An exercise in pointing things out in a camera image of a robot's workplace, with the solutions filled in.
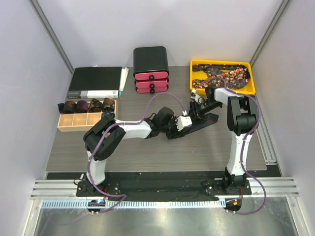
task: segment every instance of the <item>cylindrical object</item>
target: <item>cylindrical object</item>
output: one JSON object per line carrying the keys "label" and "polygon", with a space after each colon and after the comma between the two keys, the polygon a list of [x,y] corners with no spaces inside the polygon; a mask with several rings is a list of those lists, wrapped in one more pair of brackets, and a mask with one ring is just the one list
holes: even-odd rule
{"label": "cylindrical object", "polygon": [[102,103],[95,98],[91,99],[89,112],[101,112],[102,111]]}
{"label": "cylindrical object", "polygon": [[114,112],[115,110],[115,101],[109,98],[105,98],[102,104],[103,112]]}
{"label": "cylindrical object", "polygon": [[87,101],[80,100],[77,102],[77,113],[87,113],[89,110],[89,104]]}
{"label": "cylindrical object", "polygon": [[77,104],[74,101],[66,101],[63,106],[64,114],[72,114],[76,112]]}

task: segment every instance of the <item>metal floor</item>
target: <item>metal floor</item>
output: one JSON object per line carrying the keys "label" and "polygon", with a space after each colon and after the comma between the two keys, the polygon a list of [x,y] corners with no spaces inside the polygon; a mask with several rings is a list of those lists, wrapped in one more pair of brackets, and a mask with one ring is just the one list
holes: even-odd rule
{"label": "metal floor", "polygon": [[[243,199],[241,211],[263,199]],[[297,236],[286,198],[268,198],[264,209],[232,215],[222,208],[126,209],[86,215],[86,209],[42,209],[35,236]],[[58,226],[56,223],[70,224]]]}

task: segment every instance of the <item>book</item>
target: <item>book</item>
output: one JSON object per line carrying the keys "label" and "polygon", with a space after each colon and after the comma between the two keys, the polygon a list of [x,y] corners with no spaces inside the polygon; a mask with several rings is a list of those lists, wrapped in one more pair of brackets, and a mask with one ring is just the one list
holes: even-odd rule
{"label": "book", "polygon": [[[94,67],[108,67],[107,65],[95,65]],[[124,91],[127,77],[128,77],[129,68],[124,67],[122,68],[122,73],[120,76],[120,86],[119,86],[119,93],[118,96],[120,97],[122,95],[122,92]]]}
{"label": "book", "polygon": [[67,97],[117,98],[119,96],[122,67],[75,68]]}

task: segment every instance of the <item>pink drawer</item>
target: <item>pink drawer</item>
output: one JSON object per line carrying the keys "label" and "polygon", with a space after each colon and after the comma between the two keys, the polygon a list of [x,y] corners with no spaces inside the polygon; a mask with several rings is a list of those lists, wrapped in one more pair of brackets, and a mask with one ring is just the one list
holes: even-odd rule
{"label": "pink drawer", "polygon": [[141,81],[141,82],[136,82],[136,87],[138,89],[146,89],[146,88],[157,88],[157,87],[165,87],[167,86],[168,81],[167,80],[153,80],[153,81]]}
{"label": "pink drawer", "polygon": [[168,76],[166,71],[156,71],[156,72],[145,72],[137,73],[134,75],[136,80],[156,80],[156,79],[165,79]]}
{"label": "pink drawer", "polygon": [[168,86],[156,87],[156,88],[136,88],[139,93],[155,93],[155,92],[164,92],[168,89]]}

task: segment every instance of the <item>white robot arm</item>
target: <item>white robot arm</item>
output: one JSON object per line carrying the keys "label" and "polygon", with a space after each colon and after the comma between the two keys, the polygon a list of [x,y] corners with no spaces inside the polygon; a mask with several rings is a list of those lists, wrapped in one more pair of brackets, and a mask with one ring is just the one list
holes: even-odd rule
{"label": "white robot arm", "polygon": [[[110,134],[103,141],[94,158],[91,160],[91,175],[96,185],[105,180],[106,159],[113,153],[119,142],[129,138],[152,138],[160,132],[165,133],[168,139],[183,137],[203,127],[216,123],[218,116],[209,113],[216,107],[227,105],[227,126],[231,131],[232,145],[230,159],[225,168],[223,185],[227,192],[235,192],[244,187],[246,174],[241,166],[241,149],[245,135],[255,126],[257,107],[248,98],[237,96],[224,88],[207,87],[207,99],[200,99],[194,92],[191,94],[188,114],[176,117],[174,112],[163,107],[152,119],[146,118],[139,121],[114,120],[110,116],[104,117],[84,136],[88,156],[96,147],[102,136],[102,132],[114,123],[120,123],[112,128]],[[243,165],[246,166],[248,146],[252,134],[246,137],[243,150]]]}

